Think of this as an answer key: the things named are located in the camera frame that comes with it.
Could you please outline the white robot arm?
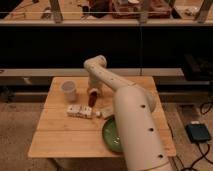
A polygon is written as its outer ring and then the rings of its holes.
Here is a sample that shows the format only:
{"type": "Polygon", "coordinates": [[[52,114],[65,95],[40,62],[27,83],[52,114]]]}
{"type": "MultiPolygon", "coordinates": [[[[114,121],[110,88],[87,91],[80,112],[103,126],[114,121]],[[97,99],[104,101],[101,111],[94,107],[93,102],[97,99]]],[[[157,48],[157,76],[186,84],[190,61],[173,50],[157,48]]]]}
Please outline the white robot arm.
{"type": "Polygon", "coordinates": [[[113,109],[116,126],[129,171],[172,171],[152,113],[156,101],[150,91],[106,69],[102,55],[87,59],[89,87],[104,83],[115,94],[113,109]]]}

